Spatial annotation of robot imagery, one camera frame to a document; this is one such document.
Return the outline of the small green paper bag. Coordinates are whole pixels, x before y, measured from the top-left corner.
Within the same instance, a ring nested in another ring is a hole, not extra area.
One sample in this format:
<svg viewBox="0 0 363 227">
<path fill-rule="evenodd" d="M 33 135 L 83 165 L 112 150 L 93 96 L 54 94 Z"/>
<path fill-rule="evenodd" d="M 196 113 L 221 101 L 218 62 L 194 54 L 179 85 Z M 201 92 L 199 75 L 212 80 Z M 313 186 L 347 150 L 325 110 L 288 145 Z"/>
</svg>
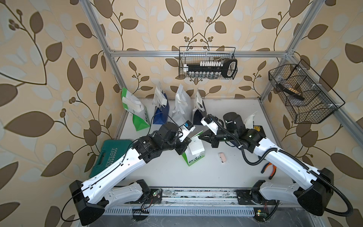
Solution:
<svg viewBox="0 0 363 227">
<path fill-rule="evenodd" d="M 186 151 L 182 154 L 182 157 L 188 166 L 193 165 L 195 162 L 205 157 L 205 149 L 202 140 L 199 139 L 199 136 L 202 133 L 203 131 L 200 131 L 191 138 L 190 144 L 188 145 Z"/>
</svg>

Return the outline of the dark navy small bag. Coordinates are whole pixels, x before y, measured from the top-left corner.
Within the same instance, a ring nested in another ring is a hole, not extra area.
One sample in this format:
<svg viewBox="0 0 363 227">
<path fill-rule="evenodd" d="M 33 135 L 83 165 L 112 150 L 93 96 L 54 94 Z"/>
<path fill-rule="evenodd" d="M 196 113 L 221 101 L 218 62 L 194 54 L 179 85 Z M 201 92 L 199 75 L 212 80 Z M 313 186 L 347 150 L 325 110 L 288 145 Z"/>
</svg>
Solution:
<svg viewBox="0 0 363 227">
<path fill-rule="evenodd" d="M 197 91 L 194 99 L 194 109 L 192 111 L 192 123 L 202 125 L 201 120 L 207 115 L 205 104 L 200 93 Z"/>
</svg>

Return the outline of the pink stapler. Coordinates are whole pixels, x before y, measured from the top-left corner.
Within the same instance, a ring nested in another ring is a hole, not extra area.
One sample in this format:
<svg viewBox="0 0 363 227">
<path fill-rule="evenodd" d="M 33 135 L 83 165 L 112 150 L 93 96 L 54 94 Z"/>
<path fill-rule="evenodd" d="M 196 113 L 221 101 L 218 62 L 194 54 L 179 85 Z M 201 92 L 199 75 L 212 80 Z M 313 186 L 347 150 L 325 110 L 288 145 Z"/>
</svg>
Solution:
<svg viewBox="0 0 363 227">
<path fill-rule="evenodd" d="M 226 156 L 223 152 L 218 153 L 221 163 L 226 162 Z"/>
</svg>

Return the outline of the white paper bag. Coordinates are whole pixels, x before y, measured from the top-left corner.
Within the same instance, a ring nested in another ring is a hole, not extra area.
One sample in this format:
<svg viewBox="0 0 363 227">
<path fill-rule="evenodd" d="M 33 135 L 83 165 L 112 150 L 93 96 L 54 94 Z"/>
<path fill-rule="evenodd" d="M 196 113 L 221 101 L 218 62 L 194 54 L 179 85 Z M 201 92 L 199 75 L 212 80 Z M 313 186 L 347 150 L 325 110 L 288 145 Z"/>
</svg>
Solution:
<svg viewBox="0 0 363 227">
<path fill-rule="evenodd" d="M 174 110 L 172 111 L 172 119 L 176 122 L 177 125 L 183 125 L 186 121 L 192 121 L 192 110 L 193 110 L 193 103 L 192 100 L 190 98 L 190 96 L 187 94 L 187 92 L 184 90 L 183 85 L 180 84 L 178 87 L 178 90 L 176 93 L 182 93 L 187 102 L 188 102 L 188 106 L 187 107 L 181 107 L 178 108 L 175 105 Z"/>
</svg>

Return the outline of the small blue paper bag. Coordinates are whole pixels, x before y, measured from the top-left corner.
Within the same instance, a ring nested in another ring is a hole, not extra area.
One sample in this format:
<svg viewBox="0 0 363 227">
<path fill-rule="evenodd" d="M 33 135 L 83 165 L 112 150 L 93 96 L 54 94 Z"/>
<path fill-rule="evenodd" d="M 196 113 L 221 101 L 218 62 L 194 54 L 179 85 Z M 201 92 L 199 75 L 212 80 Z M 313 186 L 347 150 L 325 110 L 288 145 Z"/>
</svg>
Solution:
<svg viewBox="0 0 363 227">
<path fill-rule="evenodd" d="M 153 124 L 163 125 L 168 120 L 170 105 L 169 105 L 167 95 L 165 93 L 164 93 L 164 97 L 167 100 L 167 105 L 166 106 L 155 107 Z"/>
</svg>

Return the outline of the large green white bag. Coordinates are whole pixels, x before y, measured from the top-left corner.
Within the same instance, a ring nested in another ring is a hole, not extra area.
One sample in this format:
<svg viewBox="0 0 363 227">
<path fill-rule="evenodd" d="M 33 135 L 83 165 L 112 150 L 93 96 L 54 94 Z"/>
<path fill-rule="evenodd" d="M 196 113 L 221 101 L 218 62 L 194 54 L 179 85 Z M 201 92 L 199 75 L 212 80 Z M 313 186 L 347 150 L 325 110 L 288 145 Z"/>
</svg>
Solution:
<svg viewBox="0 0 363 227">
<path fill-rule="evenodd" d="M 150 127 L 150 119 L 144 104 L 127 88 L 122 89 L 121 98 L 124 109 L 132 114 L 132 123 L 136 131 Z"/>
</svg>

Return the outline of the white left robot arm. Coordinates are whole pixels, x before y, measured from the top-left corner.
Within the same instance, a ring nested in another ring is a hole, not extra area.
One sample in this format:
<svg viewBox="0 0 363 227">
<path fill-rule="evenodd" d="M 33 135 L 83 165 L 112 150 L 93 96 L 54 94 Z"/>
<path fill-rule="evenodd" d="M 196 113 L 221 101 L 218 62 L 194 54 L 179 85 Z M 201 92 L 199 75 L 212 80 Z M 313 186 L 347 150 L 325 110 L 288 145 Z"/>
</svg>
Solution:
<svg viewBox="0 0 363 227">
<path fill-rule="evenodd" d="M 115 186 L 133 171 L 158 158 L 163 151 L 175 150 L 182 155 L 191 142 L 188 136 L 194 129 L 190 121 L 182 126 L 167 122 L 159 130 L 135 140 L 123 157 L 98 175 L 84 182 L 72 182 L 69 186 L 71 201 L 74 202 L 81 225 L 95 222 L 107 208 L 149 195 L 150 189 L 144 180 L 121 188 Z"/>
</svg>

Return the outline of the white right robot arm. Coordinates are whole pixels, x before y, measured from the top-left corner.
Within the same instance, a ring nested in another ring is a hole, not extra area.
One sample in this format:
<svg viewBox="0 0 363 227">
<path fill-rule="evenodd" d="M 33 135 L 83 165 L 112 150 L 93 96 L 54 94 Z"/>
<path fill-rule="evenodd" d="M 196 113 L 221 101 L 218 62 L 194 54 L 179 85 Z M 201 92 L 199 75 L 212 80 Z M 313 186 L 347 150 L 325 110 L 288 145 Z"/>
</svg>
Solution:
<svg viewBox="0 0 363 227">
<path fill-rule="evenodd" d="M 225 114 L 223 121 L 208 114 L 201 123 L 209 130 L 199 138 L 210 143 L 213 148 L 218 148 L 220 142 L 231 142 L 242 152 L 247 164 L 256 166 L 268 161 L 292 178 L 290 184 L 259 180 L 250 192 L 250 199 L 254 203 L 287 201 L 299 204 L 313 215 L 324 214 L 334 193 L 330 186 L 334 176 L 329 170 L 318 170 L 283 151 L 260 131 L 247 129 L 240 115 L 235 112 Z"/>
</svg>

